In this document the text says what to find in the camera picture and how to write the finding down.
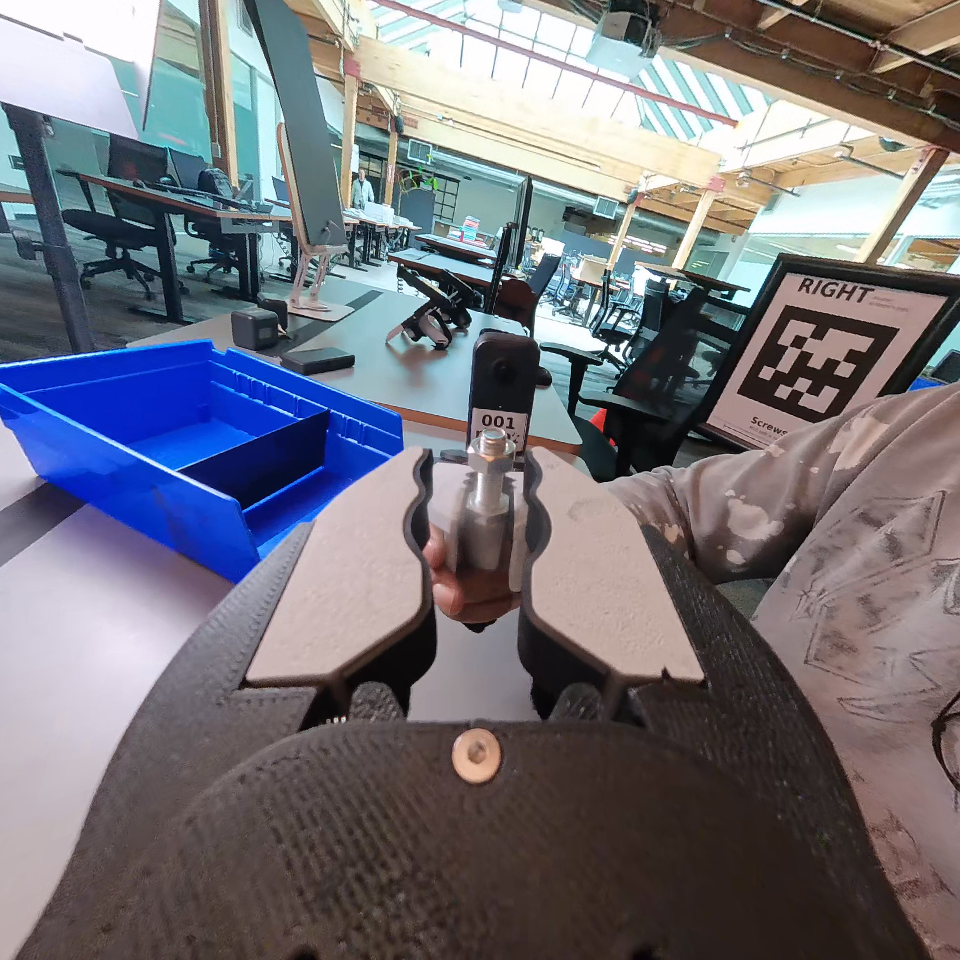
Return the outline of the dark blue bin divider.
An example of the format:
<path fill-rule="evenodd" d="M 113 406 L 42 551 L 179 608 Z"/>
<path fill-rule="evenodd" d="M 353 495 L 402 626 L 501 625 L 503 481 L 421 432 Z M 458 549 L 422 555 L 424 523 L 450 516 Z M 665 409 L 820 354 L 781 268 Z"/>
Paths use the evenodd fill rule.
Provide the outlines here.
<path fill-rule="evenodd" d="M 250 508 L 324 465 L 330 414 L 321 409 L 181 467 L 178 473 L 235 499 L 242 509 Z"/>

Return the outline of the black cube device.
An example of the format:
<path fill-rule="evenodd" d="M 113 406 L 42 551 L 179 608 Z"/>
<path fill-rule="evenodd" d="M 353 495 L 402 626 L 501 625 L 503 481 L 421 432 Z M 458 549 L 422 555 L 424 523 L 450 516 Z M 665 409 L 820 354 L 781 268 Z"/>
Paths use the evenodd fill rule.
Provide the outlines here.
<path fill-rule="evenodd" d="M 262 353 L 289 338 L 289 306 L 284 298 L 261 296 L 257 305 L 248 305 L 230 313 L 230 331 L 234 347 Z"/>

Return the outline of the office desk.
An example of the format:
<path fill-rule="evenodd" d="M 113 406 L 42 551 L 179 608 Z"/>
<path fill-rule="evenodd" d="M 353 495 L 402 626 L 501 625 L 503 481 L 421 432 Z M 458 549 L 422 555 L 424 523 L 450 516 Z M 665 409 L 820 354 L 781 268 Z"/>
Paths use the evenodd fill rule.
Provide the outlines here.
<path fill-rule="evenodd" d="M 160 283 L 163 307 L 140 305 L 130 307 L 129 311 L 178 326 L 193 325 L 198 323 L 199 319 L 189 316 L 184 310 L 187 288 L 181 281 L 177 264 L 175 217 L 181 218 L 188 229 L 199 227 L 199 239 L 213 245 L 215 250 L 228 254 L 227 265 L 236 270 L 239 277 L 239 293 L 235 297 L 248 303 L 257 299 L 261 286 L 258 238 L 261 235 L 277 234 L 281 228 L 292 226 L 290 213 L 281 208 L 253 211 L 241 208 L 223 197 L 204 198 L 200 195 L 142 187 L 122 179 L 84 174 L 69 169 L 59 169 L 57 173 L 78 185 L 79 180 L 89 182 L 94 207 L 99 212 L 112 213 L 106 195 L 106 191 L 112 189 L 153 213 L 156 247 L 134 251 L 131 256 L 137 262 L 157 271 L 157 278 L 152 282 Z"/>

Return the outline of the person's right hand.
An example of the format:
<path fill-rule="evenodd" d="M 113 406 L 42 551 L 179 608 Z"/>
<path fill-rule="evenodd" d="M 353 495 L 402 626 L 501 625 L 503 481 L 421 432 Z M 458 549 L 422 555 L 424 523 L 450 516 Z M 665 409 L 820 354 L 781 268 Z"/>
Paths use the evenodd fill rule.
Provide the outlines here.
<path fill-rule="evenodd" d="M 435 607 L 446 617 L 474 632 L 518 609 L 522 594 L 510 590 L 508 574 L 500 571 L 448 566 L 445 532 L 433 523 L 423 556 L 430 569 Z"/>

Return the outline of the bright studio light panel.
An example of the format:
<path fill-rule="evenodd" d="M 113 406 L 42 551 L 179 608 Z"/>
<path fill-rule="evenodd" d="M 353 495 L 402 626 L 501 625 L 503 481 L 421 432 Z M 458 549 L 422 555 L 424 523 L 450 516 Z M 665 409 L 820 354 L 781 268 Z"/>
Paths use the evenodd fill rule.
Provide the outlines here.
<path fill-rule="evenodd" d="M 2 102 L 139 139 L 159 1 L 3 1 Z"/>

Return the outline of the black folding holder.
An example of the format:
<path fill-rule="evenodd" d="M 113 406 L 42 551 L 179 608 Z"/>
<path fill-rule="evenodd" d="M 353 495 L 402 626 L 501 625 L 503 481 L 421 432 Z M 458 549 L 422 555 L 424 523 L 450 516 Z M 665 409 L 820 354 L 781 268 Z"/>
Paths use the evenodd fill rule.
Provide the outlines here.
<path fill-rule="evenodd" d="M 451 272 L 440 271 L 439 278 L 445 284 L 443 287 L 402 265 L 397 267 L 397 278 L 424 294 L 426 302 L 390 330 L 386 343 L 403 335 L 412 343 L 428 339 L 434 350 L 444 352 L 453 341 L 454 331 L 470 328 L 473 322 L 470 310 L 476 306 L 476 294 L 472 287 Z"/>

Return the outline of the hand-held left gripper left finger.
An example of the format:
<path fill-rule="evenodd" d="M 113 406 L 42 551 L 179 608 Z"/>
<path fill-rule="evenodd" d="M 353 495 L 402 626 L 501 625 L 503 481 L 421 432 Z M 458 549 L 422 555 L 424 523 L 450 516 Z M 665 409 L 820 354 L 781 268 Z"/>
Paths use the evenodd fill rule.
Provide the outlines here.
<path fill-rule="evenodd" d="M 346 707 L 367 682 L 403 713 L 436 657 L 424 557 L 433 454 L 408 447 L 317 515 L 246 669 L 256 689 L 313 688 Z"/>

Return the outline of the black flat box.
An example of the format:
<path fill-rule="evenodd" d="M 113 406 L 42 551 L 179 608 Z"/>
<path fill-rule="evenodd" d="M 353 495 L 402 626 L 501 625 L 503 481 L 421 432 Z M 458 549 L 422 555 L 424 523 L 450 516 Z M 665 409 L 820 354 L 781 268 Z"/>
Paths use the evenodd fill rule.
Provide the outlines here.
<path fill-rule="evenodd" d="M 292 350 L 280 356 L 280 365 L 304 377 L 314 377 L 354 367 L 355 355 L 336 346 Z"/>

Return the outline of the framed marker poster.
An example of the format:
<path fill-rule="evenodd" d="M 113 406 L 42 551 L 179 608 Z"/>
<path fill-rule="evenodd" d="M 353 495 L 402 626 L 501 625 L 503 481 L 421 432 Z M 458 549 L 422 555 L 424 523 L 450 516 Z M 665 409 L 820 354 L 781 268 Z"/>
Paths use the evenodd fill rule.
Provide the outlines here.
<path fill-rule="evenodd" d="M 781 253 L 694 429 L 756 450 L 903 393 L 957 328 L 958 311 L 956 274 Z"/>

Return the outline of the blue storage bin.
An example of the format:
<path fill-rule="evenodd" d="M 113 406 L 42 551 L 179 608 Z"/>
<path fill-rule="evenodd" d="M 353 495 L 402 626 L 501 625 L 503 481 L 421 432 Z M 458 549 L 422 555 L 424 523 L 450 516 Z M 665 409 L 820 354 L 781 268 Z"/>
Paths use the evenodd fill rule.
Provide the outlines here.
<path fill-rule="evenodd" d="M 399 414 L 210 341 L 5 364 L 1 395 L 39 477 L 234 584 L 404 449 Z M 249 508 L 178 472 L 322 409 L 323 466 Z"/>

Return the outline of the black office chair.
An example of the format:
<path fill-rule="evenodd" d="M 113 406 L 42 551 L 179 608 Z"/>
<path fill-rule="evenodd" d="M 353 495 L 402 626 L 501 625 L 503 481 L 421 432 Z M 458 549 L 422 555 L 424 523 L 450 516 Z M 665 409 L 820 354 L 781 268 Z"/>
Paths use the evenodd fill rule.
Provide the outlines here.
<path fill-rule="evenodd" d="M 570 366 L 567 411 L 581 438 L 579 457 L 599 483 L 671 466 L 691 430 L 707 416 L 706 398 L 738 340 L 748 309 L 709 296 L 703 305 L 676 305 L 609 391 L 583 387 L 599 356 L 544 342 L 541 351 Z M 606 408 L 606 431 L 616 449 L 590 425 Z"/>
<path fill-rule="evenodd" d="M 113 133 L 109 136 L 107 162 L 106 174 L 110 178 L 142 187 L 163 185 L 169 172 L 167 150 Z M 132 253 L 157 246 L 154 213 L 113 189 L 105 191 L 111 213 L 99 212 L 94 206 L 90 183 L 82 179 L 78 183 L 87 208 L 63 210 L 63 222 L 83 233 L 85 239 L 102 241 L 105 249 L 105 258 L 83 264 L 80 286 L 88 290 L 93 278 L 122 273 L 129 281 L 137 282 L 145 299 L 152 301 L 155 295 L 150 284 L 157 279 L 158 272 L 139 263 Z"/>

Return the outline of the silver hex bolt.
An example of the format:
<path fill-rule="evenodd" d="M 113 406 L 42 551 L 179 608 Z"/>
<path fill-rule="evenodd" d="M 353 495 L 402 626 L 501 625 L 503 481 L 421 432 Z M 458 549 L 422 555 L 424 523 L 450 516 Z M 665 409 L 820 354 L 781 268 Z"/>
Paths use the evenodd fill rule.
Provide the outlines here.
<path fill-rule="evenodd" d="M 481 430 L 476 438 L 481 436 L 490 441 L 509 439 L 514 443 L 501 426 L 487 426 Z M 482 474 L 473 471 L 473 473 L 475 474 L 475 487 L 467 498 L 467 509 L 477 522 L 494 523 L 499 518 L 506 516 L 509 511 L 509 498 L 503 488 L 505 477 L 509 472 L 505 474 Z"/>

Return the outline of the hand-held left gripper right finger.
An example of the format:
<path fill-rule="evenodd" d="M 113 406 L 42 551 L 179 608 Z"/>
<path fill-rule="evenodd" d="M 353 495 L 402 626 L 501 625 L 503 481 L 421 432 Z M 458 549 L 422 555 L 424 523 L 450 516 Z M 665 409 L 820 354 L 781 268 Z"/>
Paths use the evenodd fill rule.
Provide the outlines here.
<path fill-rule="evenodd" d="M 608 714 L 628 691 L 705 669 L 642 528 L 606 488 L 543 448 L 526 457 L 527 508 L 517 648 L 542 697 L 599 690 Z"/>

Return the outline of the black panel wooden stand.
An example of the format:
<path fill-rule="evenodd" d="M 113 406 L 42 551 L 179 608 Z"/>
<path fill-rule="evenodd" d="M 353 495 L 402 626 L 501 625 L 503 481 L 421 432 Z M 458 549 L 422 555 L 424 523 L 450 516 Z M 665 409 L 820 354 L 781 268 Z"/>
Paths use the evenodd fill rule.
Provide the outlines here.
<path fill-rule="evenodd" d="M 297 265 L 289 314 L 336 323 L 352 309 L 321 300 L 330 262 L 348 250 L 330 132 L 303 21 L 283 1 L 245 1 L 283 122 L 276 140 L 290 196 Z"/>

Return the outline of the black desk monitor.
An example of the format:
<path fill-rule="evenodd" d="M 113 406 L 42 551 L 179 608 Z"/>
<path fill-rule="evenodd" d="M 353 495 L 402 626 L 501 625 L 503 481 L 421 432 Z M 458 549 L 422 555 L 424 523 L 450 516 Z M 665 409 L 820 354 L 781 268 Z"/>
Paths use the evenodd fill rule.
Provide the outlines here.
<path fill-rule="evenodd" d="M 522 263 L 533 192 L 533 177 L 527 174 L 517 187 L 513 218 L 502 229 L 486 304 L 492 314 L 497 313 L 498 298 L 504 280 L 509 280 L 512 272 Z"/>

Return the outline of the black light stand pole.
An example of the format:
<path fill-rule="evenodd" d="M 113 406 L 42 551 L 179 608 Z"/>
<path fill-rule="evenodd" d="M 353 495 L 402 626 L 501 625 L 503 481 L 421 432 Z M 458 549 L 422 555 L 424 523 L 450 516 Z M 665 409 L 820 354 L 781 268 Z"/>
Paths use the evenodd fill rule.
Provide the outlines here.
<path fill-rule="evenodd" d="M 36 111 L 8 102 L 2 102 L 2 108 L 24 163 L 40 230 L 39 240 L 31 239 L 23 232 L 13 231 L 11 235 L 23 258 L 42 254 L 71 351 L 75 354 L 92 353 L 95 342 L 90 318 L 44 145 L 44 118 Z"/>

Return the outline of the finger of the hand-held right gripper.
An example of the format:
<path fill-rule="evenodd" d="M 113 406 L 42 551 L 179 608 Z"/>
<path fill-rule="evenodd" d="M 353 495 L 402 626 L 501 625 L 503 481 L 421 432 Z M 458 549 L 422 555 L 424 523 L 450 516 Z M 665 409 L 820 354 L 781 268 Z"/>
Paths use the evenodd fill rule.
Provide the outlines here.
<path fill-rule="evenodd" d="M 526 540 L 528 506 L 522 487 L 510 488 L 508 587 L 512 594 L 522 592 L 524 565 L 529 553 Z"/>
<path fill-rule="evenodd" d="M 456 572 L 459 563 L 460 526 L 463 519 L 462 487 L 434 490 L 429 504 L 429 520 L 442 534 L 445 566 Z"/>

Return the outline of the ceiling projector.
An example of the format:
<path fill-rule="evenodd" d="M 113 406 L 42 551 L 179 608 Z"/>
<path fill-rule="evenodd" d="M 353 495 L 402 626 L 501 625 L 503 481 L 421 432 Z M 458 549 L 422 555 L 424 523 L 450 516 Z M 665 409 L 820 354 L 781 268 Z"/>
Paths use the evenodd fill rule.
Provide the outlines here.
<path fill-rule="evenodd" d="M 659 53 L 662 18 L 658 2 L 610 2 L 594 30 L 585 61 L 627 78 L 637 77 Z"/>

